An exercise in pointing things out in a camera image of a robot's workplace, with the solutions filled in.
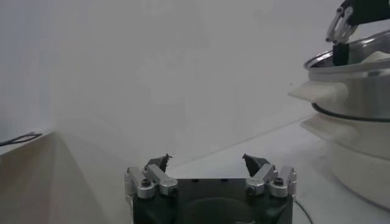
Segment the cable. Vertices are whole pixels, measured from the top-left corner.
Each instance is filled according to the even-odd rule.
[[[314,224],[313,219],[311,218],[309,212],[307,212],[307,210],[305,209],[305,207],[303,207],[303,205],[302,205],[299,201],[297,201],[297,200],[295,200],[295,203],[297,203],[297,205],[302,209],[303,213],[305,213],[305,215],[306,215],[307,218],[309,219],[309,222],[310,222],[311,224]]]
[[[10,140],[4,141],[4,142],[0,142],[0,147],[1,146],[6,146],[6,145],[12,145],[12,144],[29,142],[31,140],[36,139],[37,137],[40,137],[40,136],[42,136],[41,133],[30,132],[30,133],[27,133],[25,135],[21,135],[19,137],[16,137],[16,138],[13,138],[13,139],[10,139]]]

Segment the screw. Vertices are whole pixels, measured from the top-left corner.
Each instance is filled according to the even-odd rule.
[[[250,196],[254,196],[254,195],[256,195],[256,189],[253,188],[253,187],[248,187],[248,188],[246,189],[246,194],[248,194],[248,195],[250,195]]]
[[[284,185],[284,181],[283,181],[282,178],[278,177],[278,178],[276,178],[276,180],[274,181],[274,184],[275,184],[276,186],[282,186],[282,185]]]
[[[141,181],[141,186],[142,186],[142,187],[149,187],[151,184],[152,184],[151,181],[148,180],[148,179],[143,179],[143,180]]]

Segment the metal bracket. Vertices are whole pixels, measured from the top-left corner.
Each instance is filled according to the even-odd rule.
[[[334,44],[346,43],[349,37],[356,31],[358,26],[351,26],[348,24],[348,20],[353,14],[353,8],[343,7],[337,9],[336,16],[331,22],[326,42],[333,42]]]
[[[294,168],[284,166],[278,177],[269,183],[269,190],[272,196],[284,198],[288,195],[294,199],[297,192],[297,173]]]
[[[249,195],[260,195],[264,193],[265,184],[277,176],[277,170],[272,164],[264,164],[260,170],[250,178],[246,179],[246,192]]]
[[[127,168],[124,175],[125,194],[132,197],[137,194],[139,198],[152,198],[155,194],[155,184],[148,180],[136,167]]]
[[[146,166],[144,174],[159,185],[161,194],[169,197],[177,195],[177,180],[169,177],[155,164]]]

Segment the metal bowl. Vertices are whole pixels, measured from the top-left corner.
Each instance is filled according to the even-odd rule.
[[[376,51],[390,54],[390,30],[352,42],[348,65],[334,66],[331,51],[307,61],[310,80],[343,83],[349,90],[344,103],[316,108],[347,119],[390,122],[390,58],[361,63]]]

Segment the metal rim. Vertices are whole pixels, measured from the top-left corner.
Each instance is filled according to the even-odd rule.
[[[353,41],[350,43],[351,48],[356,45],[361,45],[365,41],[370,41],[373,39],[377,39],[378,37],[383,38],[384,36],[387,36],[390,38],[390,30],[377,33],[375,35],[359,39],[356,41]],[[325,60],[326,58],[329,58],[332,56],[332,51],[327,51],[322,54],[319,54],[315,56],[314,58],[308,60],[304,64],[304,68],[307,69],[309,72],[314,73],[324,73],[324,74],[334,74],[334,73],[352,73],[352,72],[358,72],[358,71],[370,71],[370,70],[378,70],[378,69],[386,69],[390,68],[390,59],[370,62],[370,63],[364,63],[364,64],[352,64],[352,65],[344,65],[344,66],[330,66],[330,67],[321,67],[321,68],[314,68],[313,65],[319,63],[322,60]]]

